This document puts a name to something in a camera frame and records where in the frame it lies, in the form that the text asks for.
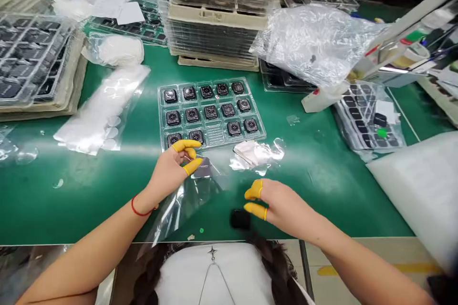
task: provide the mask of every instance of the white shirt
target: white shirt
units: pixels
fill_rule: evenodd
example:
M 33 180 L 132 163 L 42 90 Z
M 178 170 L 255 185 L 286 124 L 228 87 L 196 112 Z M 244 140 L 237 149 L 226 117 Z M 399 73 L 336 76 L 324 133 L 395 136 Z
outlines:
M 199 245 L 186 248 L 165 261 L 156 287 L 161 305 L 198 305 L 201 293 L 201 305 L 275 305 L 271 278 L 253 245 L 213 244 L 213 249 L 217 250 L 214 256 L 219 268 L 211 265 L 212 255 L 208 253 L 211 247 Z M 314 305 L 305 290 L 298 286 L 309 304 Z

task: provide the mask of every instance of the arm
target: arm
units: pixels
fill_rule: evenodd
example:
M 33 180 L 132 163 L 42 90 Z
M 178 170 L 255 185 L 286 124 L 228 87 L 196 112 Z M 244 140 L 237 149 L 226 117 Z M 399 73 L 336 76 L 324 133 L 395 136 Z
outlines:
M 151 180 L 134 199 L 138 213 L 149 213 L 198 168 L 202 159 L 180 167 L 185 156 L 196 157 L 193 147 L 198 146 L 199 142 L 181 140 L 159 157 Z M 17 304 L 94 304 L 98 285 L 121 261 L 148 218 L 149 214 L 136 214 L 129 201 L 50 265 Z
M 269 204 L 266 209 L 247 203 L 248 212 L 319 247 L 362 304 L 433 304 L 421 287 L 315 212 L 290 187 L 278 181 L 256 180 L 245 198 Z

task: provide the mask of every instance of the hand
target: hand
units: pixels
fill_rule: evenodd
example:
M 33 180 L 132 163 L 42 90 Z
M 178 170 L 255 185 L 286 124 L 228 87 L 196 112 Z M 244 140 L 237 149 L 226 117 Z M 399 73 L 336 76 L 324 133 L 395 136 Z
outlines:
M 245 192 L 245 199 L 261 199 L 269 208 L 247 203 L 244 209 L 268 221 L 291 236 L 319 246 L 324 231 L 333 225 L 315 212 L 290 187 L 269 179 L 255 180 Z
M 159 156 L 151 180 L 143 192 L 135 198 L 134 206 L 137 211 L 140 213 L 151 211 L 196 171 L 203 160 L 196 158 L 194 148 L 200 146 L 200 142 L 197 141 L 180 140 Z M 183 161 L 187 160 L 191 162 L 181 167 Z

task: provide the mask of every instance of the red string bracelet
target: red string bracelet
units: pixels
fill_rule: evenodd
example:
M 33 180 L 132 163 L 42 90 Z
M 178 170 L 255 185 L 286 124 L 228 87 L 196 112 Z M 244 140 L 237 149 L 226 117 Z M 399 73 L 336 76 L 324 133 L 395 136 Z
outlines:
M 134 199 L 135 199 L 135 197 L 136 197 L 137 195 L 138 195 L 138 194 L 136 194 L 136 195 L 132 198 L 132 201 L 131 201 L 131 203 L 130 203 L 130 204 L 132 205 L 132 211 L 134 211 L 134 213 L 135 213 L 136 215 L 139 215 L 140 217 L 146 217 L 147 215 L 150 215 L 150 214 L 153 212 L 154 209 L 152 209 L 152 210 L 151 210 L 150 212 L 148 212 L 148 213 L 142 214 L 142 213 L 140 213 L 140 212 L 137 212 L 137 210 L 134 208 Z

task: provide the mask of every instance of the necklace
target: necklace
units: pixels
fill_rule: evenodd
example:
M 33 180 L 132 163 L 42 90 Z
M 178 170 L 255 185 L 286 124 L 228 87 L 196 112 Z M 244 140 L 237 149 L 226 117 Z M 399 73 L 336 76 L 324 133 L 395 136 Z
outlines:
M 202 290 L 200 291 L 199 305 L 200 305 L 200 301 L 202 300 L 202 295 L 203 295 L 203 293 L 204 293 L 205 282 L 207 281 L 208 272 L 209 272 L 209 270 L 210 270 L 210 267 L 213 266 L 213 265 L 215 265 L 216 267 L 218 267 L 218 270 L 219 270 L 219 272 L 221 273 L 221 276 L 223 277 L 224 284 L 226 285 L 226 288 L 227 288 L 228 291 L 229 291 L 229 295 L 230 295 L 230 298 L 231 298 L 231 300 L 232 300 L 232 303 L 235 305 L 234 298 L 232 297 L 232 293 L 230 292 L 228 283 L 226 282 L 226 279 L 224 278 L 224 275 L 223 275 L 223 272 L 221 271 L 221 268 L 219 267 L 219 265 L 218 265 L 218 264 L 216 263 L 216 261 L 215 261 L 215 253 L 216 253 L 216 252 L 217 252 L 217 250 L 213 249 L 213 246 L 211 246 L 211 250 L 208 252 L 208 254 L 211 254 L 211 263 L 210 263 L 210 265 L 209 265 L 208 268 L 207 268 L 207 273 L 205 274 L 204 284 L 202 285 Z

